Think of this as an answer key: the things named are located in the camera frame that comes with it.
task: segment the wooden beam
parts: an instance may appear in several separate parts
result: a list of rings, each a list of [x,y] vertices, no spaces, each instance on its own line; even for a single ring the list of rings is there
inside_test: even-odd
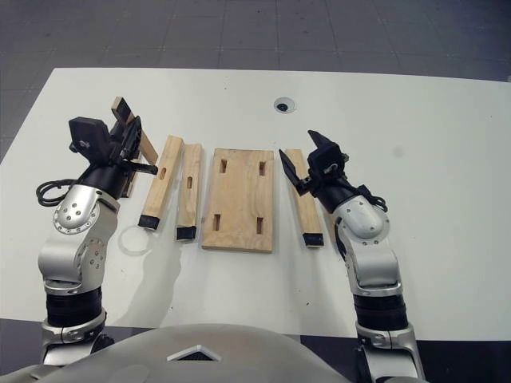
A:
[[[216,149],[202,247],[273,250],[273,152]]]
[[[194,239],[196,235],[201,159],[202,146],[200,144],[184,146],[176,229],[176,239],[178,241]]]
[[[303,179],[308,176],[307,166],[303,160],[303,154],[300,149],[286,149],[286,155],[291,162],[295,165],[296,175]],[[314,198],[310,193],[299,195],[291,182],[289,183],[291,192],[295,200],[296,214],[302,232],[305,246],[307,247],[321,247],[324,246],[323,230],[319,222],[318,212]]]
[[[182,148],[181,138],[168,136],[158,164],[158,174],[154,176],[138,226],[155,230],[158,228],[167,204],[168,191],[176,175]]]
[[[123,97],[115,97],[112,104],[112,113],[117,121],[122,124],[129,124],[135,118],[135,115]],[[149,138],[147,138],[143,129],[140,150],[142,156],[144,156],[149,164],[156,165],[156,162],[158,161],[158,153],[154,150],[151,141],[149,141]]]

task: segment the wooden furniture part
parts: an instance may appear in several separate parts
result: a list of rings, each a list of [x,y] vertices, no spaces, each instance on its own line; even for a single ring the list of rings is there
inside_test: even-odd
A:
[[[123,97],[115,97],[112,104],[112,113],[117,121],[122,124],[129,124],[135,118],[135,115]],[[144,130],[142,130],[140,149],[142,156],[144,156],[147,162],[151,165],[156,165],[158,153],[154,150],[154,147],[151,144],[151,141],[149,141],[149,138],[145,135]]]
[[[273,152],[216,149],[202,247],[273,250]]]
[[[296,175],[303,179],[308,176],[307,166],[303,160],[303,154],[300,149],[286,149],[286,155],[291,162],[295,165]],[[291,192],[295,200],[296,213],[300,224],[305,246],[307,247],[321,247],[324,246],[323,230],[319,222],[318,212],[314,198],[310,193],[299,195],[291,182],[289,183]]]
[[[181,176],[176,229],[176,239],[178,241],[194,239],[196,236],[201,159],[202,146],[200,144],[184,146],[183,173]]]
[[[138,226],[155,230],[158,228],[167,203],[168,191],[178,168],[182,148],[181,138],[168,136],[158,164],[158,174],[154,176]]]

